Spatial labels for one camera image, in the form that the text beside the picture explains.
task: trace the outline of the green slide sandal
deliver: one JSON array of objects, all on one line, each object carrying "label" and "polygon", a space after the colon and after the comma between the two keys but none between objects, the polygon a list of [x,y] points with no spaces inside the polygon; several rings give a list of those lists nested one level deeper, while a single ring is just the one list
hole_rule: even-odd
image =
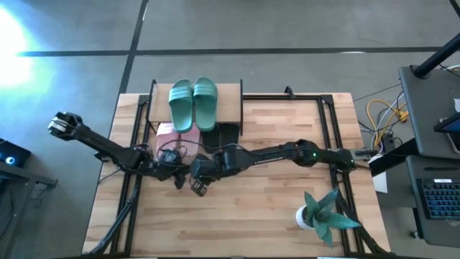
[{"label": "green slide sandal", "polygon": [[216,124],[217,86],[211,79],[199,78],[193,89],[195,123],[202,132],[210,132]]},{"label": "green slide sandal", "polygon": [[170,90],[171,120],[178,133],[192,129],[193,116],[192,83],[187,79],[177,81]]}]

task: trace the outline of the concrete floor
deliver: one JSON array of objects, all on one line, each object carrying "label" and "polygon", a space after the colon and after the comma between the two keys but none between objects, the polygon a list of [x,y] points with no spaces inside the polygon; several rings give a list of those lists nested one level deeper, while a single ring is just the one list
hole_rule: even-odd
[{"label": "concrete floor", "polygon": [[[8,58],[13,51],[128,50],[141,0],[0,0],[0,137],[31,150],[29,167],[59,178],[37,209],[31,204],[14,258],[53,258],[81,251],[101,164],[77,142],[48,135],[58,111],[82,116],[107,136],[127,57]],[[150,0],[140,50],[238,47],[431,47],[458,33],[448,1],[433,0]],[[152,78],[173,83],[208,76],[243,78],[247,92],[351,92],[355,99],[399,83],[400,66],[432,53],[201,55],[137,57],[128,93],[145,93]],[[459,54],[444,65],[459,63]],[[393,102],[396,87],[355,102],[370,123],[370,99]],[[383,107],[377,104],[372,114]],[[410,123],[393,128],[403,140]],[[364,143],[370,135],[363,133]],[[460,249],[413,240],[408,209],[382,206],[390,245],[400,255],[457,258]]]}]

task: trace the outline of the wooden board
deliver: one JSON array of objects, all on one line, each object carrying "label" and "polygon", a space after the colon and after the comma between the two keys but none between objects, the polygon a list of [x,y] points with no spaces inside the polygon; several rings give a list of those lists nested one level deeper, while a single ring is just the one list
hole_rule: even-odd
[{"label": "wooden board", "polygon": [[[217,122],[239,122],[241,91],[239,83],[217,83]],[[153,88],[151,122],[170,122],[169,94],[172,83],[159,83]]]},{"label": "wooden board", "polygon": [[[120,96],[111,139],[121,145],[129,144],[137,97],[137,94]],[[333,94],[333,97],[344,147],[361,148],[363,143],[351,94]],[[334,139],[330,119],[328,124],[331,139]],[[257,149],[300,138],[324,147],[316,102],[244,102],[241,145]],[[153,145],[155,138],[150,139]],[[113,169],[113,165],[106,164],[101,176]],[[122,174],[115,175],[98,187],[83,251],[92,249],[113,223],[122,178]],[[351,182],[360,220],[377,243],[390,250],[370,172],[354,171]],[[212,183],[204,197],[196,196],[188,184],[176,190],[172,180],[159,182],[144,177],[132,255],[343,255],[338,230],[332,230],[334,248],[329,249],[314,231],[301,230],[294,218],[297,208],[304,204],[304,191],[321,198],[330,189],[326,165],[301,168],[290,161],[257,165],[238,176]],[[125,232],[123,229],[121,244],[124,244]],[[355,247],[351,235],[350,243]]]}]

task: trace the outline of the wooden shelf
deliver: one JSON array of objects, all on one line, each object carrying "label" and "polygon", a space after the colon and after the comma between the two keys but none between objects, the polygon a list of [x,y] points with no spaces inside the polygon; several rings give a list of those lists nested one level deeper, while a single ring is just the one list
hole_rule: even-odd
[{"label": "wooden shelf", "polygon": [[[217,83],[216,85],[218,91],[216,121],[240,122],[242,96],[240,84]],[[172,83],[159,83],[153,88],[149,118],[151,122],[171,122],[169,93],[172,87]]]}]

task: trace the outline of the butcher block tabletop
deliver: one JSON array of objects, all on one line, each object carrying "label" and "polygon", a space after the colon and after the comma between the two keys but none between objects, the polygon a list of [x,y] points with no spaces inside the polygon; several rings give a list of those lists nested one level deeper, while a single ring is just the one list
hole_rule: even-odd
[{"label": "butcher block tabletop", "polygon": [[[344,148],[363,148],[351,94],[332,95]],[[138,98],[139,94],[122,94],[119,97],[110,139],[120,145],[129,146]],[[245,100],[243,107],[244,134],[240,136],[239,144],[245,148],[260,149],[298,139],[310,140],[325,148],[316,101]],[[329,135],[332,146],[335,146],[328,107],[325,106],[325,109]],[[142,139],[144,123],[142,119],[139,140]],[[149,143],[154,147],[155,134],[150,132],[149,135]],[[113,164],[105,163],[101,177],[115,170]],[[93,249],[114,223],[123,175],[117,173],[98,186],[83,252]],[[389,251],[370,172],[367,169],[355,170],[350,179],[359,220],[377,243]],[[302,230],[295,221],[295,212],[305,204],[304,191],[320,199],[330,190],[327,165],[302,168],[287,160],[252,166],[237,176],[216,181],[209,186],[204,197],[193,193],[188,181],[183,189],[177,190],[172,179],[159,182],[144,177],[131,255],[340,256],[344,254],[344,249],[338,230],[331,229],[331,249],[314,230]],[[120,250],[126,239],[127,222],[125,220],[121,229]],[[353,232],[348,233],[353,251],[356,247]]]}]

